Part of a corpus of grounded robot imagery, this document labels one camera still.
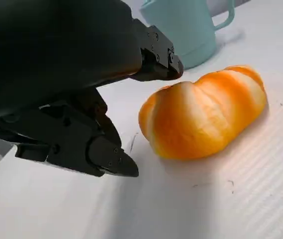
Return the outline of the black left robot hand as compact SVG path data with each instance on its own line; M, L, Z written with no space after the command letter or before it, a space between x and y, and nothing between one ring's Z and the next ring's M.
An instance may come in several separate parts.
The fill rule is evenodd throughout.
M120 0L0 0L0 139L18 158L137 177L97 88L183 72L172 42Z

